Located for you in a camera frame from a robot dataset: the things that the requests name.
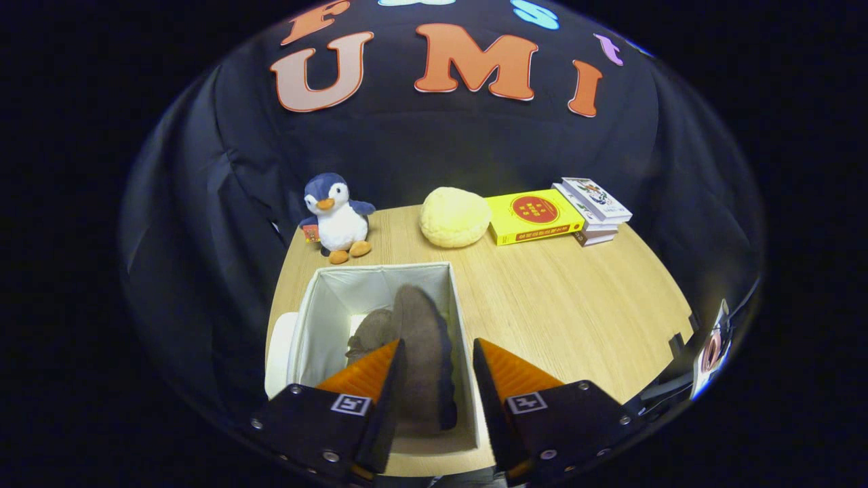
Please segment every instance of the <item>orange letter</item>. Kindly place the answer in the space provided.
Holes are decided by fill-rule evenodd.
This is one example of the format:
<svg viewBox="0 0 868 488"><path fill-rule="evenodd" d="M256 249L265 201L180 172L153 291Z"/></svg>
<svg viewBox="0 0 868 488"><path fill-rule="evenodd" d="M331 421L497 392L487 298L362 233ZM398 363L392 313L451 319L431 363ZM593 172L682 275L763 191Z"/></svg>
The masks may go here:
<svg viewBox="0 0 868 488"><path fill-rule="evenodd" d="M359 32L328 43L328 49L338 51L338 80L327 89L307 86L307 59L313 56L315 49L303 49L278 60L271 71L277 75L280 104L293 112L313 112L337 105L352 96L362 84L365 73L362 59L365 43L373 38L373 32Z"/></svg>
<svg viewBox="0 0 868 488"><path fill-rule="evenodd" d="M596 115L594 98L596 85L602 79L602 73L597 68L581 61L573 61L573 66L579 71L579 79L575 82L575 96L567 107L571 112L586 117Z"/></svg>
<svg viewBox="0 0 868 488"><path fill-rule="evenodd" d="M497 79L489 91L497 96L516 100L533 100L530 89L530 57L539 47L516 36L500 36L484 52L467 30L448 23L427 23L416 32L428 38L428 61L425 76L416 80L422 92L450 92L458 82L449 75L454 63L470 91L478 91L497 69Z"/></svg>
<svg viewBox="0 0 868 488"><path fill-rule="evenodd" d="M295 17L290 22L293 23L293 30L290 31L289 37L280 43L281 46L286 46L292 41L298 41L300 38L312 34L317 30L324 29L334 23L334 19L325 20L325 16L336 16L346 12L350 8L350 3L346 0L337 0L321 5L316 9L305 12L300 16Z"/></svg>

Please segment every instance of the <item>red circle label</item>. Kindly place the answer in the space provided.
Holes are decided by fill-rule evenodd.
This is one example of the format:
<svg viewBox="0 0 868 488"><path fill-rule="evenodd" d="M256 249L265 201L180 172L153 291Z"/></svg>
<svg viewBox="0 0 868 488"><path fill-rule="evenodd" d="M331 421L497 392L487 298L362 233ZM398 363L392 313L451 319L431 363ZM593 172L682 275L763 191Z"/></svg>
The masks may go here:
<svg viewBox="0 0 868 488"><path fill-rule="evenodd" d="M557 220L555 204L538 196L520 196L512 201L512 211L523 221L548 224Z"/></svg>

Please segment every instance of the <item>penguin plush toy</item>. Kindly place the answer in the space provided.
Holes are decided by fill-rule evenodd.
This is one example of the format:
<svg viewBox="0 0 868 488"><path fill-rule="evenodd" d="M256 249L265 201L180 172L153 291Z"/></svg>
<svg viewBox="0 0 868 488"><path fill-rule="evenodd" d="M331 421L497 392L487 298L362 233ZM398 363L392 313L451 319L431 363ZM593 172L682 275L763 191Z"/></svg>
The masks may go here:
<svg viewBox="0 0 868 488"><path fill-rule="evenodd" d="M335 173L316 175L305 185L305 205L313 216L301 221L299 227L319 227L322 254L332 264L347 262L371 251L368 237L368 215L374 206L364 201L350 200L346 181Z"/></svg>

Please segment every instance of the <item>yellow round cushion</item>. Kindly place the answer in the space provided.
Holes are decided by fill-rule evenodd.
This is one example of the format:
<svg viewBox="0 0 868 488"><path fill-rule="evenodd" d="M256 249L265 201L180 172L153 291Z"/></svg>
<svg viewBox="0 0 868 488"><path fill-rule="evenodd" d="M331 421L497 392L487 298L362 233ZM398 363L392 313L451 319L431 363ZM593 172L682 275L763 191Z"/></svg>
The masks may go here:
<svg viewBox="0 0 868 488"><path fill-rule="evenodd" d="M422 204L419 226L435 246L464 247L479 241L491 222L485 199L459 188L440 187Z"/></svg>

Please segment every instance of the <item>penguin foot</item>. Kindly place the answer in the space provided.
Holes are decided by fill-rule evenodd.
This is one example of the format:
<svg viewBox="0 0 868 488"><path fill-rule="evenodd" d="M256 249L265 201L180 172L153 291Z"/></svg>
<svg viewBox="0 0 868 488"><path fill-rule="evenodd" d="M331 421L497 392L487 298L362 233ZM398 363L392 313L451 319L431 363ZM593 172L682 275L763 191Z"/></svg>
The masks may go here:
<svg viewBox="0 0 868 488"><path fill-rule="evenodd" d="M358 258L371 252L371 243L368 241L355 241L350 246L350 256Z"/></svg>
<svg viewBox="0 0 868 488"><path fill-rule="evenodd" d="M328 262L332 264L343 264L350 259L349 254L346 251L332 251L328 255Z"/></svg>

